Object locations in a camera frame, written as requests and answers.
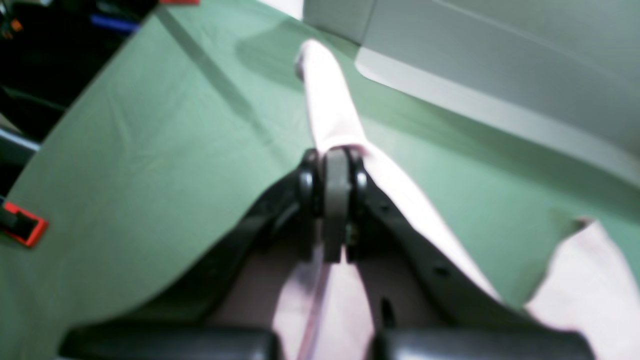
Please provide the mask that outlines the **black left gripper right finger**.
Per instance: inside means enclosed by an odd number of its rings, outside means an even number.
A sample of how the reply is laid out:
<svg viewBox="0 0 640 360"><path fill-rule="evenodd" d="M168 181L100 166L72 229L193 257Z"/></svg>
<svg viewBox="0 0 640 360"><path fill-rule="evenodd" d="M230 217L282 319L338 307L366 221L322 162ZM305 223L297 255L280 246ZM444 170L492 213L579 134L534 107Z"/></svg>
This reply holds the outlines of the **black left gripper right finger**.
<svg viewBox="0 0 640 360"><path fill-rule="evenodd" d="M330 150L330 262L373 289L373 360L592 360L585 338L500 304L410 225L361 153Z"/></svg>

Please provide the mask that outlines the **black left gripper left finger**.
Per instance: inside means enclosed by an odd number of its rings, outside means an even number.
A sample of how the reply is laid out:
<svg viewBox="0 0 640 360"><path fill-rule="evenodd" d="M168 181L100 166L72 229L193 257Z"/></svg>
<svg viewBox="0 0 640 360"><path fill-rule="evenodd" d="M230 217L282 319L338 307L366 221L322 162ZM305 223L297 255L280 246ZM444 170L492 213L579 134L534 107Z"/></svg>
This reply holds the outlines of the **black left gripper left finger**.
<svg viewBox="0 0 640 360"><path fill-rule="evenodd" d="M304 151L216 244L162 292L114 319L78 326L66 360L282 360L272 326L296 265L308 265L322 206L319 155Z"/></svg>

